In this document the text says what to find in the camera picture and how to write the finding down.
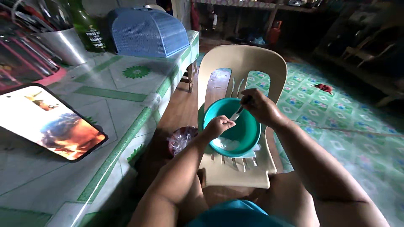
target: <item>chair backrest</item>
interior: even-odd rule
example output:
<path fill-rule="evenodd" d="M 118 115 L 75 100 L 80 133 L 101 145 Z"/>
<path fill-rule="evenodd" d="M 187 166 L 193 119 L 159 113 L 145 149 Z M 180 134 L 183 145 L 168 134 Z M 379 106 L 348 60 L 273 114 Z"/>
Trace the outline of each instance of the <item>chair backrest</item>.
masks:
<path fill-rule="evenodd" d="M 252 70 L 266 73 L 271 78 L 268 97 L 277 103 L 283 90 L 287 75 L 285 60 L 276 52 L 256 46 L 223 45 L 209 51 L 202 59 L 198 73 L 198 109 L 205 103 L 206 88 L 210 75 L 220 68 L 230 68 L 231 75 L 226 90 L 226 96 L 237 97 L 237 89 L 242 79 L 240 90 L 246 87 L 248 73 Z"/>

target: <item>orange gas cylinder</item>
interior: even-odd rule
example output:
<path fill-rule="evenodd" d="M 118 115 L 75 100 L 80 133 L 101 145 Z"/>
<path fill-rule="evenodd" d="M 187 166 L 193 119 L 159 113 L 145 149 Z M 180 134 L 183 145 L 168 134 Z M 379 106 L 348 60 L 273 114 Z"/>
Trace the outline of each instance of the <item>orange gas cylinder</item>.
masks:
<path fill-rule="evenodd" d="M 282 21 L 274 21 L 272 28 L 269 30 L 267 40 L 269 44 L 275 44 L 278 41 L 280 35 L 280 25 Z"/>

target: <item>teal bowl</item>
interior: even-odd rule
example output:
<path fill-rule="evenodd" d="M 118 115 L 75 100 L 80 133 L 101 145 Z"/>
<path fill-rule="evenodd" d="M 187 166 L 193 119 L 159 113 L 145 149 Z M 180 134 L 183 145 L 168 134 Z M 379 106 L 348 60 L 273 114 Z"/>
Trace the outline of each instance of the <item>teal bowl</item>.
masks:
<path fill-rule="evenodd" d="M 225 115 L 228 118 L 237 111 L 240 107 L 240 99 L 237 98 L 224 98 L 217 100 L 206 110 L 203 122 L 205 128 L 212 118 L 220 115 Z M 248 112 L 243 110 L 240 117 L 235 121 L 236 126 L 223 132 L 221 137 L 239 141 L 240 145 L 234 150 L 225 150 L 216 146 L 212 141 L 209 143 L 210 147 L 217 153 L 236 158 L 247 154 L 258 142 L 261 135 L 261 124 Z"/>

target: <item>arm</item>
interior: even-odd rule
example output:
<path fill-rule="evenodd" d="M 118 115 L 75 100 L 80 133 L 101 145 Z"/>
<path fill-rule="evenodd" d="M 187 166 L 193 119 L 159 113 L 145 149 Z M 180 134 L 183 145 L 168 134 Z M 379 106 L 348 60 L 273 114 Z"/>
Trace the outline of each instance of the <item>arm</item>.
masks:
<path fill-rule="evenodd" d="M 191 188 L 206 146 L 235 125 L 225 116 L 213 118 L 202 133 L 160 169 L 137 205 L 128 227 L 176 226 L 177 206 Z"/>
<path fill-rule="evenodd" d="M 389 226 L 349 172 L 270 99 L 256 89 L 242 94 L 254 100 L 243 107 L 277 134 L 293 168 L 313 196 L 321 225 Z"/>

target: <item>chair seat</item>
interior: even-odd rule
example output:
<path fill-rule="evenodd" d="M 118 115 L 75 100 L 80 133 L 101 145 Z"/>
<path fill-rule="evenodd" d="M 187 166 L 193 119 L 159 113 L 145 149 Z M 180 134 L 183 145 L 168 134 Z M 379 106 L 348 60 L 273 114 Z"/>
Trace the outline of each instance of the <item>chair seat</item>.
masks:
<path fill-rule="evenodd" d="M 246 158 L 245 163 L 242 158 L 234 158 L 233 161 L 208 146 L 199 166 L 199 169 L 205 169 L 205 185 L 269 188 L 268 175 L 275 174 L 276 167 L 268 148 L 265 129 L 261 132 L 258 144 L 261 149 L 255 152 L 255 161 Z"/>

